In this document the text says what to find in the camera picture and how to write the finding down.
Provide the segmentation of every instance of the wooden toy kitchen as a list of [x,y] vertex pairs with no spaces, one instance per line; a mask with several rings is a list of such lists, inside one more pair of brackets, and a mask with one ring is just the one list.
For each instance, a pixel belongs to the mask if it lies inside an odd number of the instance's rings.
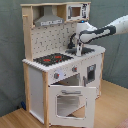
[[[22,4],[26,108],[45,125],[94,126],[105,49],[85,44],[66,52],[76,25],[89,20],[90,2]],[[73,116],[85,107],[84,116]]]

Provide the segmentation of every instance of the gray wall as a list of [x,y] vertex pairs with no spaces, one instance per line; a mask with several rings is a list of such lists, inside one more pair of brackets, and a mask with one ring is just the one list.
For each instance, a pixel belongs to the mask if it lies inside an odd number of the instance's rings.
[[[128,13],[127,0],[86,1],[92,2],[89,22],[96,27],[103,27]],[[42,2],[46,1],[0,1],[0,116],[15,110],[22,100],[25,101],[22,66],[25,51],[20,4]],[[68,2],[68,0],[47,0],[47,2]],[[126,88],[128,88],[127,35],[105,37],[91,43],[106,48],[103,79]]]

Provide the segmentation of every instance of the open oven door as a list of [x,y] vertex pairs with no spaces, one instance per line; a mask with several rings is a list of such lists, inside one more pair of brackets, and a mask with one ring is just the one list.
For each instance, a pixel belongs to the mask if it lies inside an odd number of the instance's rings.
[[[49,87],[49,123],[51,125],[93,128],[95,87],[51,85]],[[85,106],[82,114],[72,113]]]

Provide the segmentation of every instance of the table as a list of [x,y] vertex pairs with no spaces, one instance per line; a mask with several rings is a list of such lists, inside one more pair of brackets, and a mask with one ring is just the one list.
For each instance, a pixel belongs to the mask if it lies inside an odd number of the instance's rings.
[[[128,89],[102,80],[102,96],[96,100],[94,128],[115,128],[128,118]],[[84,108],[73,113],[82,114]],[[45,128],[31,114],[18,109],[0,118],[0,128]],[[73,128],[52,126],[50,128]]]

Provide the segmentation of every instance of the backsplash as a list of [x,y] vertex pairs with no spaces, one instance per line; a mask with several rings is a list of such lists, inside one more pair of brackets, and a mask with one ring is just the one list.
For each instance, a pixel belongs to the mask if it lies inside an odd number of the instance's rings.
[[77,22],[35,27],[31,31],[33,58],[67,49]]

